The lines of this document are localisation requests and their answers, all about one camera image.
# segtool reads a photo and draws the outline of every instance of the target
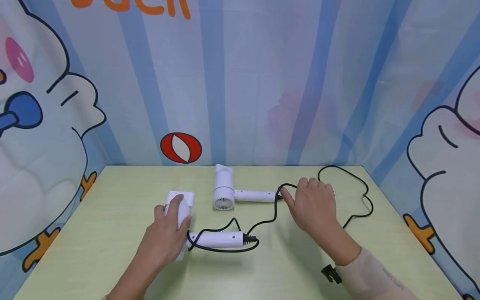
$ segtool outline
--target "orange duck foot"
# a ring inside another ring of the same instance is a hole
[[[86,179],[85,176],[83,176],[82,182],[80,183],[80,185],[82,186],[84,191],[83,191],[82,195],[80,196],[80,201],[82,201],[85,198],[88,191],[90,190],[90,188],[94,184],[95,180],[96,180],[96,172],[92,172],[92,174],[90,174],[90,176],[88,176],[88,179]]]
[[[28,272],[35,263],[40,261],[59,233],[60,227],[57,227],[52,231],[52,233],[48,234],[47,231],[44,231],[35,238],[36,248],[27,255],[22,264],[22,269],[24,272]]]
[[[417,222],[409,214],[404,214],[403,219],[407,223],[408,228],[413,232],[415,237],[419,240],[425,250],[430,254],[435,253],[435,248],[433,247],[430,239],[435,235],[433,228],[430,225],[420,227]]]

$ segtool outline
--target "white hair dryer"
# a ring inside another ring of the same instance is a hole
[[[195,199],[195,194],[192,192],[168,192],[164,209],[165,215],[167,215],[170,202],[176,195],[179,194],[183,194],[183,200],[179,205],[178,228],[180,228],[183,220],[192,214],[192,207]],[[192,243],[189,240],[195,241],[196,238],[198,238],[195,244],[197,248],[243,248],[244,245],[256,240],[256,237],[247,236],[242,231],[204,232],[200,235],[200,237],[198,237],[198,233],[189,232],[189,239],[185,237],[185,243],[180,254],[175,260],[176,262],[183,259],[185,248],[190,248],[192,246]]]
[[[221,164],[215,165],[215,186],[213,207],[217,210],[230,210],[237,201],[275,202],[274,192],[244,191],[233,189],[233,169]]]

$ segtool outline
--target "table surface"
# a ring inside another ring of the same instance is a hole
[[[168,191],[195,192],[192,231],[220,228],[236,217],[244,230],[273,216],[273,205],[236,203],[212,208],[215,167],[106,167],[29,276],[15,300],[101,299],[135,254],[153,208]],[[320,167],[233,167],[235,188],[274,191],[282,183],[316,177]],[[368,248],[420,299],[461,299],[363,167],[346,167],[369,185],[375,211],[355,219],[348,232]],[[368,212],[365,187],[341,170],[321,174],[336,194],[337,217]],[[332,263],[293,222],[285,203],[275,223],[257,227],[260,245],[252,252],[213,253],[199,249],[169,265],[146,299],[350,299],[329,283],[321,269]]]

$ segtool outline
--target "backdrop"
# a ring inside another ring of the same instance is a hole
[[[221,163],[365,166],[480,300],[478,32],[476,0],[0,0],[0,298],[106,164]]]

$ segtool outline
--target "black power cord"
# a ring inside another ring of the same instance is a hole
[[[317,179],[318,181],[321,181],[320,180],[320,173],[325,170],[326,168],[337,168],[337,169],[340,169],[344,172],[346,172],[347,174],[355,177],[356,179],[358,179],[359,181],[361,181],[363,183],[363,185],[366,187],[366,192],[362,195],[362,197],[365,197],[369,202],[370,202],[370,206],[371,206],[371,210],[367,213],[367,214],[364,214],[364,215],[351,215],[348,220],[346,221],[346,223],[343,225],[343,228],[347,227],[347,225],[350,223],[350,221],[353,219],[353,218],[364,218],[364,217],[368,217],[370,216],[372,213],[373,213],[373,202],[371,201],[371,199],[367,196],[368,194],[368,191],[369,191],[369,187],[368,187],[368,184],[363,181],[360,177],[352,174],[351,172],[339,167],[339,166],[335,166],[335,165],[329,165],[329,166],[325,166],[323,168],[320,169],[320,171],[318,171],[318,174],[317,174]],[[251,251],[255,248],[258,247],[258,245],[260,244],[260,241],[258,240],[257,237],[255,236],[251,236],[250,233],[252,232],[252,230],[254,230],[257,226],[261,225],[261,224],[266,224],[266,223],[272,223],[272,222],[275,222],[276,220],[276,216],[277,216],[277,202],[278,200],[281,200],[282,197],[279,195],[280,194],[280,190],[284,187],[284,186],[289,186],[289,187],[292,187],[292,188],[297,188],[296,185],[293,185],[293,184],[290,184],[290,183],[283,183],[282,185],[280,185],[275,193],[275,201],[274,201],[274,215],[273,215],[273,218],[270,219],[270,220],[266,220],[266,221],[260,221],[256,224],[254,224],[250,230],[248,230],[248,232],[245,234],[243,234],[243,244],[246,245],[246,244],[249,244],[249,243],[252,243],[252,242],[255,242],[255,244],[249,248],[246,248],[246,249],[235,249],[235,250],[225,250],[225,249],[215,249],[215,248],[210,248],[210,247],[204,247],[204,246],[201,246],[201,245],[198,245],[197,244],[197,241],[198,239],[200,238],[200,236],[204,233],[204,232],[219,232],[219,231],[223,231],[225,229],[227,229],[228,227],[230,227],[230,225],[235,222],[235,224],[237,225],[237,228],[239,231],[242,231],[241,228],[240,228],[240,224],[238,223],[237,219],[236,218],[232,218],[230,220],[230,222],[225,225],[224,227],[222,228],[219,228],[219,229],[209,229],[209,228],[205,228],[205,229],[202,229],[198,235],[196,236],[196,238],[194,238],[194,240],[192,240],[190,238],[190,231],[187,232],[187,239],[188,241],[190,242],[191,246],[188,248],[188,251],[192,251],[193,248],[199,248],[199,249],[203,249],[203,250],[207,250],[207,251],[212,251],[212,252],[221,252],[221,253],[241,253],[241,252],[247,252],[247,251]]]
[[[337,168],[337,169],[342,170],[342,171],[344,171],[345,173],[347,173],[347,174],[355,177],[356,179],[358,179],[361,183],[363,183],[363,185],[364,185],[365,188],[366,188],[366,191],[365,191],[365,193],[363,193],[362,197],[366,198],[366,199],[368,200],[368,202],[370,202],[370,207],[371,207],[370,211],[369,211],[367,214],[364,214],[364,215],[351,215],[351,216],[348,218],[348,220],[345,222],[345,224],[342,226],[343,229],[345,229],[345,227],[347,227],[347,225],[350,223],[350,221],[351,221],[353,218],[365,218],[365,217],[368,217],[368,216],[370,216],[371,214],[373,214],[373,202],[372,202],[371,199],[367,196],[368,191],[369,191],[370,189],[369,189],[369,187],[368,187],[368,184],[367,184],[365,181],[363,181],[362,178],[358,177],[357,175],[352,174],[351,172],[348,172],[347,170],[345,170],[344,168],[341,168],[341,167],[339,167],[339,166],[328,165],[328,166],[325,166],[325,167],[321,168],[320,171],[318,171],[318,174],[317,174],[317,180],[318,180],[318,181],[321,181],[321,180],[320,180],[320,173],[321,173],[323,170],[325,170],[326,168]]]

